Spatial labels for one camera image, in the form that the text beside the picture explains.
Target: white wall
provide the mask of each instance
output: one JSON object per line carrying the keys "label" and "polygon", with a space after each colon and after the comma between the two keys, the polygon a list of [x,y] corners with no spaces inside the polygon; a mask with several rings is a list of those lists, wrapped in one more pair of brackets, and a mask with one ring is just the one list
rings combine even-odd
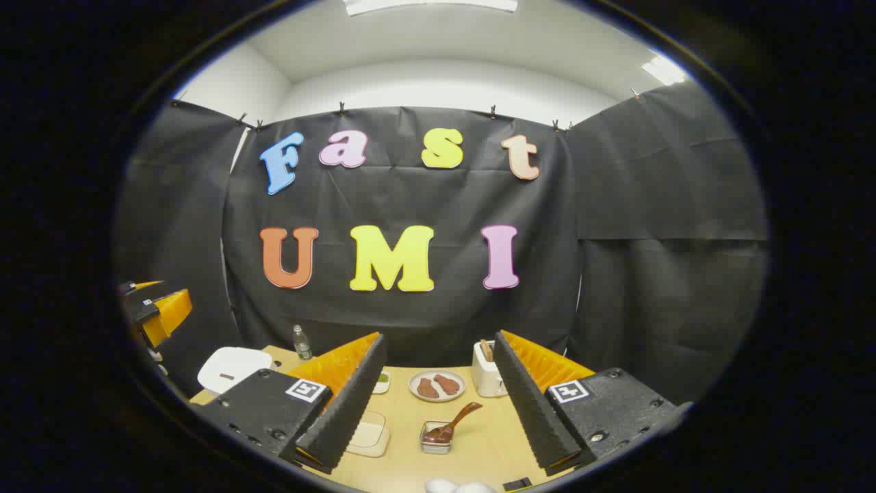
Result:
{"label": "white wall", "polygon": [[618,103],[593,89],[523,68],[452,60],[399,61],[348,68],[292,86],[273,120],[376,106],[489,111],[560,128]]}
{"label": "white wall", "polygon": [[174,98],[219,111],[244,121],[267,124],[289,93],[289,79],[247,43],[213,61],[180,89]]}

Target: meat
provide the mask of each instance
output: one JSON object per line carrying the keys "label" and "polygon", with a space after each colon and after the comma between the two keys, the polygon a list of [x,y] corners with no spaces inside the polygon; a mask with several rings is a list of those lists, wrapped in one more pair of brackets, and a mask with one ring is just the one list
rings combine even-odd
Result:
{"label": "meat", "polygon": [[456,392],[459,392],[459,383],[450,380],[448,377],[444,375],[436,375],[434,379],[438,382],[438,385],[441,385],[442,390],[444,390],[444,393],[448,396],[453,396]]}
{"label": "meat", "polygon": [[438,390],[432,386],[432,382],[428,378],[421,378],[420,385],[417,386],[417,393],[423,397],[429,397],[430,399],[437,399]]}

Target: letter s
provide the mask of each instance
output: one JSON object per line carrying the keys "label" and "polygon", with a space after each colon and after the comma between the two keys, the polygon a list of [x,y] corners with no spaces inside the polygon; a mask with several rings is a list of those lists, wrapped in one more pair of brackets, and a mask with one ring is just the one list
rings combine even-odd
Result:
{"label": "letter s", "polygon": [[420,154],[428,168],[456,168],[463,162],[463,135],[455,128],[433,128],[423,136],[426,149]]}

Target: white plate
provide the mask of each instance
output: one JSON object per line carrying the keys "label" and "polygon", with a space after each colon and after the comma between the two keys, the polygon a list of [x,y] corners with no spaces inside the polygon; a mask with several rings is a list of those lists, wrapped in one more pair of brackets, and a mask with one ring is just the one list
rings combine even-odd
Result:
{"label": "white plate", "polygon": [[392,383],[392,377],[386,373],[385,371],[380,372],[381,375],[386,375],[388,379],[386,382],[377,382],[374,384],[374,390],[371,392],[372,394],[385,394],[387,390],[389,390],[389,384]]}
{"label": "white plate", "polygon": [[[454,395],[448,396],[447,394],[444,393],[444,389],[441,388],[441,385],[439,385],[438,382],[436,382],[435,380],[432,380],[436,375],[443,375],[443,376],[449,378],[450,380],[453,380],[454,382],[459,383],[459,390]],[[417,392],[417,386],[420,385],[421,378],[427,378],[427,379],[432,381],[432,387],[438,392],[437,399],[421,396]],[[429,401],[430,403],[445,403],[447,401],[452,401],[453,399],[456,399],[457,397],[461,396],[463,394],[463,392],[465,392],[465,381],[463,380],[463,378],[461,376],[453,373],[452,371],[426,370],[426,371],[421,371],[417,375],[412,376],[410,382],[407,383],[407,387],[409,390],[411,390],[412,394],[414,394],[415,396],[419,397],[420,399],[422,399],[424,401]]]}

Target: table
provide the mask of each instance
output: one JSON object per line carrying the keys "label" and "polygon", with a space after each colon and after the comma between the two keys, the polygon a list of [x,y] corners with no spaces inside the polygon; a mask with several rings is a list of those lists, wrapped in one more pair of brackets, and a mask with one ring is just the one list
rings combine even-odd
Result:
{"label": "table", "polygon": [[[263,349],[279,362],[277,370],[288,372],[301,364],[298,354],[280,347]],[[548,480],[535,461],[523,426],[509,396],[481,397],[471,381],[470,367],[441,368],[456,372],[465,380],[465,391],[446,403],[430,403],[415,397],[407,388],[412,376],[431,368],[385,367],[390,386],[384,394],[372,394],[366,409],[386,417],[389,444],[381,457],[363,457],[345,452],[341,462],[326,475],[305,470],[369,492],[422,493],[426,481],[443,477],[457,484],[485,482],[497,492],[502,484],[528,477],[533,485]],[[213,397],[202,390],[190,402],[207,404]],[[420,429],[424,421],[451,421],[469,402],[484,407],[472,412],[456,426],[449,454],[426,454],[420,450]],[[571,469],[551,476],[567,474]]]}

